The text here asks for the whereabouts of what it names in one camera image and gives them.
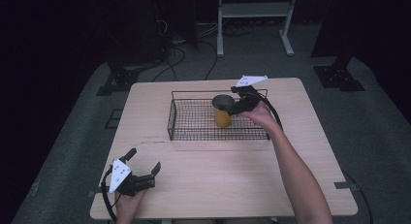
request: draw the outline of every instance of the dark background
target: dark background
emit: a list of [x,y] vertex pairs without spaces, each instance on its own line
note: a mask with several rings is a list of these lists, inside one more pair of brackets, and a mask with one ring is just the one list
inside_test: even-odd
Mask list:
[[[157,0],[156,15],[178,29],[176,13],[215,21],[217,0],[191,0],[191,12],[175,0]],[[257,2],[261,0],[243,0]],[[323,22],[312,56],[350,50],[368,65],[392,100],[410,120],[411,0],[297,0],[293,23]],[[125,51],[141,60],[141,46],[122,32],[128,23],[144,27],[115,0],[0,0],[1,19],[1,216],[12,220],[84,85],[106,62],[107,52]]]

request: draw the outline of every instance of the black stand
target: black stand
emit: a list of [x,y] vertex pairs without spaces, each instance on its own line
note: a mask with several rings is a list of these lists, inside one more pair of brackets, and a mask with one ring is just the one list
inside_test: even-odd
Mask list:
[[133,70],[126,70],[124,65],[118,59],[109,59],[107,64],[111,73],[106,80],[105,85],[100,86],[96,96],[110,96],[112,92],[130,91],[131,86],[137,82],[139,74],[147,69],[158,66],[161,61],[152,63],[129,63],[130,67],[137,67]]
[[130,91],[137,82],[140,72],[128,71],[116,61],[108,62],[111,73],[104,86],[100,86],[97,96],[109,96],[112,92]]
[[352,55],[337,56],[331,66],[315,66],[314,70],[325,88],[339,88],[341,91],[364,91],[358,80],[347,70]]

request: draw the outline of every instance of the black cable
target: black cable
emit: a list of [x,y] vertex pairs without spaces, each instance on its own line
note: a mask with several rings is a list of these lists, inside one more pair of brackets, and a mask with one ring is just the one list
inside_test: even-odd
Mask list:
[[240,26],[237,27],[235,25],[228,25],[224,28],[223,34],[226,37],[232,37],[232,38],[239,38],[239,37],[243,37],[245,35],[251,34],[254,32],[254,27],[251,26]]
[[109,200],[109,196],[107,195],[107,186],[106,186],[106,179],[107,176],[109,176],[109,174],[112,172],[112,166],[110,166],[110,168],[106,171],[106,174],[104,175],[102,182],[100,183],[101,187],[102,187],[102,195],[103,195],[103,200],[104,203],[106,205],[107,211],[109,212],[109,215],[111,217],[111,219],[116,222],[117,221],[117,217],[115,216],[114,212],[112,211],[112,206],[110,204],[110,200]]
[[361,189],[361,187],[357,184],[357,182],[353,179],[352,176],[350,176],[348,173],[346,173],[344,170],[341,170],[343,174],[345,174],[347,177],[349,177],[351,179],[351,181],[354,183],[354,185],[356,186],[356,188],[360,191],[361,195],[363,196],[366,208],[368,209],[368,215],[369,215],[369,223],[372,224],[374,223],[374,218],[372,215],[372,210],[371,210],[371,206],[369,205],[368,199],[365,196],[365,193],[363,192],[363,190]]
[[[180,49],[180,48],[171,48],[171,49],[178,49],[178,50],[180,50],[180,51],[183,53],[184,57],[185,57],[185,52],[184,52],[182,49]],[[170,63],[169,57],[167,57],[167,60],[166,60],[166,61],[167,61],[167,64],[170,66],[170,68],[171,68],[172,71],[173,71],[173,74],[174,74],[174,79],[173,79],[173,81],[178,81],[177,73],[175,72],[174,65],[172,65],[172,64]]]
[[164,69],[163,71],[161,71],[152,81],[156,81],[163,73],[165,73],[166,71],[168,71],[168,70],[170,70],[170,69],[172,69],[172,70],[174,71],[174,79],[176,80],[176,73],[175,73],[175,70],[174,70],[174,66],[178,65],[180,62],[182,62],[182,60],[184,60],[184,58],[185,58],[185,52],[184,52],[184,50],[182,50],[182,49],[180,49],[180,48],[173,48],[173,49],[177,49],[177,50],[179,50],[180,52],[182,52],[182,57],[181,57],[181,59],[180,59],[178,62],[176,62],[175,64],[173,64],[173,65],[170,65],[170,63],[169,63],[170,66],[169,66],[168,68]]
[[281,120],[280,120],[280,116],[277,113],[277,110],[272,106],[272,104],[269,102],[269,99],[267,99],[267,97],[261,93],[259,93],[261,100],[269,107],[269,109],[271,110],[272,114],[275,117],[275,120],[277,121],[278,125],[281,127],[282,130],[282,124],[281,124]]
[[208,43],[208,42],[199,41],[199,43],[207,44],[207,45],[211,46],[212,49],[214,50],[215,60],[214,60],[214,62],[212,63],[211,68],[208,70],[208,72],[207,72],[207,74],[206,74],[206,76],[205,76],[205,80],[207,80],[209,74],[211,73],[212,69],[214,69],[214,66],[215,66],[215,64],[217,63],[217,59],[218,59],[218,56],[217,56],[217,48],[215,48],[214,45],[212,45],[212,44],[210,44],[210,43]]
[[111,205],[112,208],[115,206],[115,204],[117,204],[118,200],[120,200],[121,195],[122,194],[120,193],[120,195],[118,195],[117,199],[115,200],[114,204]]

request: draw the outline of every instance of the black wire basket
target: black wire basket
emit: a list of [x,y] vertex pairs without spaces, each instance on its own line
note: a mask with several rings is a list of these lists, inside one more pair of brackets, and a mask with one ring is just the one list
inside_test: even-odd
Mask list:
[[[195,92],[209,94],[209,99],[181,98],[175,94]],[[215,94],[228,91],[173,91],[168,132],[171,141],[221,141],[221,140],[269,140],[269,135],[260,126],[246,117],[233,115],[231,125],[218,127],[214,122],[211,104]]]

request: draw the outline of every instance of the forearm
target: forearm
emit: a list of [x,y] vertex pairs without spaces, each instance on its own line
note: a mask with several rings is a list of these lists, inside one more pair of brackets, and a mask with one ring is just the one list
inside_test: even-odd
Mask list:
[[134,197],[123,195],[115,204],[117,209],[117,221],[116,224],[130,224],[136,217],[137,210],[139,209],[142,198],[147,190],[137,192]]
[[299,223],[332,223],[324,194],[276,122],[265,127],[272,139],[284,187]]

